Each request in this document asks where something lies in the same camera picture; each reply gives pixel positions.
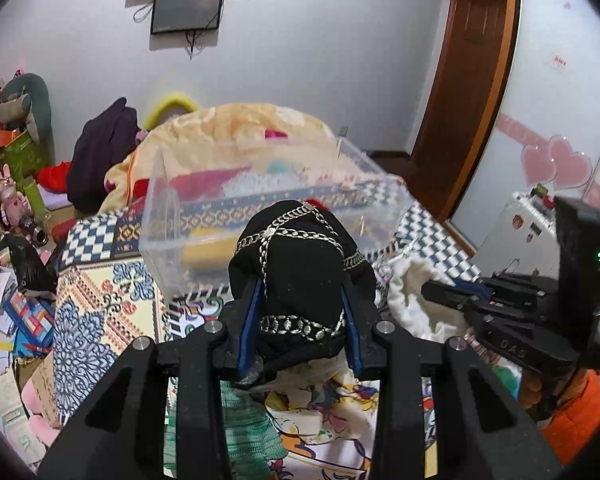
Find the white appliance with stickers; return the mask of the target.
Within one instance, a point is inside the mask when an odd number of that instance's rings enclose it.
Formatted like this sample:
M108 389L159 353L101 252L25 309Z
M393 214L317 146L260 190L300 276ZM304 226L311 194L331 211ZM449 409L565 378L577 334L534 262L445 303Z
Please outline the white appliance with stickers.
M514 193L472 262L482 276L506 272L558 278L554 211L543 209L536 196Z

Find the green knitted cloth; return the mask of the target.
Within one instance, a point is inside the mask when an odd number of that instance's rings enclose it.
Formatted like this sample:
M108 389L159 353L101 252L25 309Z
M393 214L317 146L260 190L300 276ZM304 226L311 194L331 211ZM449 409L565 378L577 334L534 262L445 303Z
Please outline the green knitted cloth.
M270 463L287 456L264 407L244 390L220 382L224 432L234 479L273 479ZM164 418L163 472L175 478L178 378L170 378Z

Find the green storage box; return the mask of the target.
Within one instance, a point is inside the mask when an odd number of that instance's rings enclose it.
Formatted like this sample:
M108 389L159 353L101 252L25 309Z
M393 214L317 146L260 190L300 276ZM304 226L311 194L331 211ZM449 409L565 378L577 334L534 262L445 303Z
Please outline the green storage box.
M10 168L10 174L15 180L19 191L23 190L24 181L33 178L50 162L50 152L45 143L35 143L27 133L4 148L0 148L0 169L4 164Z

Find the orange floral blanket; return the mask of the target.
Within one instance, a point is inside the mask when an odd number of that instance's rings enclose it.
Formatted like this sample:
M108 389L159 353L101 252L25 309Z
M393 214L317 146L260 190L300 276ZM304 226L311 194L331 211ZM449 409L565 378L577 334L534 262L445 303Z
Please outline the orange floral blanket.
M336 136L321 120L270 103L230 103L201 108L172 118L149 131L131 154L106 173L108 194L99 207L119 210L132 202L137 182L148 180L156 155L166 153L168 175L187 176L199 170L237 168L229 148L243 153L263 148L311 174L333 171L338 177L359 174L353 159L340 154Z

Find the yellow foam arch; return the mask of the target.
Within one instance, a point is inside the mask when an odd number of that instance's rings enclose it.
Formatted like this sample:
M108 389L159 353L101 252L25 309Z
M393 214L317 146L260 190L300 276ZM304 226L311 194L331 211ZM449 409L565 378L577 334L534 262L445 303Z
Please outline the yellow foam arch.
M144 121L144 128L150 131L173 116L193 113L198 108L198 104L188 94L171 92L163 96L151 109Z

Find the black hat with chains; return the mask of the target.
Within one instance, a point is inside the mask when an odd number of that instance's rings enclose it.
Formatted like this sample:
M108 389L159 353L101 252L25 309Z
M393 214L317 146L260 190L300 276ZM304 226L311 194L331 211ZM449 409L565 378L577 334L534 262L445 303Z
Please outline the black hat with chains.
M262 361L242 380L272 382L282 370L331 359L343 350L342 292L375 301L375 273L349 232L329 210L306 200L281 200L259 211L238 238L228 265L230 291L262 284L254 353Z

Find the yellow green sponge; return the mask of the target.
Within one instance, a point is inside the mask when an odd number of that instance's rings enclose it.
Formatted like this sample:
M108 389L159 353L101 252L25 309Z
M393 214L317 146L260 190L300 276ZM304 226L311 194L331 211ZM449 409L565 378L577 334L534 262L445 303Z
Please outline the yellow green sponge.
M189 233L181 250L181 264L194 271L224 270L233 257L237 231L202 228Z

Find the small wall monitor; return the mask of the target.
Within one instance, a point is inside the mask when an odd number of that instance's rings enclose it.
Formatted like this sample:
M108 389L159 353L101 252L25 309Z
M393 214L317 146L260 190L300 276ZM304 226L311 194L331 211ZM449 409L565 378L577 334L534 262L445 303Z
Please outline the small wall monitor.
M153 35L204 32L219 28L223 0L154 0Z

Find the patterned patchwork tablecloth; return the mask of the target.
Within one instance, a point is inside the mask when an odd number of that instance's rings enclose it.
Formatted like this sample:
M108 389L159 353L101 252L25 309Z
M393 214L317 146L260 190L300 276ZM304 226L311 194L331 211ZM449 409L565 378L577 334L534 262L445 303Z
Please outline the patterned patchwork tablecloth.
M183 307L168 306L145 261L112 258L118 236L140 232L128 212L99 214L70 231L59 277L54 328L57 419L65 425L133 339L188 335L218 318L232 299L227 286L197 292Z

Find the white drawstring pouch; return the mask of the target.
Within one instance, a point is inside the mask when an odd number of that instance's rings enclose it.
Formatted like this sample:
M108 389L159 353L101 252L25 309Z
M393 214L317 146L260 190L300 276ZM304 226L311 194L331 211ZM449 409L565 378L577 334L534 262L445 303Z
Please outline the white drawstring pouch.
M424 298L422 285L430 280L454 286L453 281L428 260L415 256L396 259L387 292L393 321L412 336L434 342L464 336L468 325L462 312Z

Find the colourful printed cloth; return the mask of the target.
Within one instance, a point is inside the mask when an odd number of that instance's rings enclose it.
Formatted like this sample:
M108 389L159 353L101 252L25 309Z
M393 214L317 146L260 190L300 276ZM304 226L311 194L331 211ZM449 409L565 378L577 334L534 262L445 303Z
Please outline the colourful printed cloth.
M272 479L367 479L370 476L377 412L378 380L359 380L337 356L302 368L316 384L265 393L263 405L276 429L283 457L268 461Z

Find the dark purple jacket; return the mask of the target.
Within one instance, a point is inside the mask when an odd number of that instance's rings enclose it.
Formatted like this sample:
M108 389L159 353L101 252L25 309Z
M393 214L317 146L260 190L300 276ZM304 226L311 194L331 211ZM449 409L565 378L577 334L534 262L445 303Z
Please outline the dark purple jacket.
M83 127L67 174L68 200L81 214L96 214L108 195L107 171L136 148L137 111L114 101Z

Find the pink bunny figurine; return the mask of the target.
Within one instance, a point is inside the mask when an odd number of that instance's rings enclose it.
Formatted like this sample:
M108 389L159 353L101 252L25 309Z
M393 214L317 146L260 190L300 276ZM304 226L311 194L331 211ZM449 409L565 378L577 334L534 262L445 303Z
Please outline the pink bunny figurine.
M17 190L16 181L7 164L0 169L0 202L2 220L10 228L20 226L24 217L33 217L29 200Z

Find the brown wooden door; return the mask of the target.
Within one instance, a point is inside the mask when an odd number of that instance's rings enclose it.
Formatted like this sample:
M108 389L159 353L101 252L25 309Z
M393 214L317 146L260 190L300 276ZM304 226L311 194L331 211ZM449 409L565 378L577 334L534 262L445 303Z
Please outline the brown wooden door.
M408 186L437 220L451 217L489 139L517 35L520 0L450 0Z

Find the clear plastic storage bin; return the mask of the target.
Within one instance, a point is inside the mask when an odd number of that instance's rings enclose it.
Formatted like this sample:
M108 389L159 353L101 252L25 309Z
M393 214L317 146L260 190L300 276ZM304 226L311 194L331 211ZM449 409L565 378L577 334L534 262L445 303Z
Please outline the clear plastic storage bin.
M353 159L359 174L311 174L282 156L268 156L263 148L243 153L229 148L237 168L170 177L166 153L157 154L143 211L140 253L164 299L180 299L228 282L228 266L200 272L181 264L190 232L213 228L240 235L255 214L281 200L316 200L338 218L366 258L390 252L413 196L401 178L385 172L349 141L338 138L337 148Z

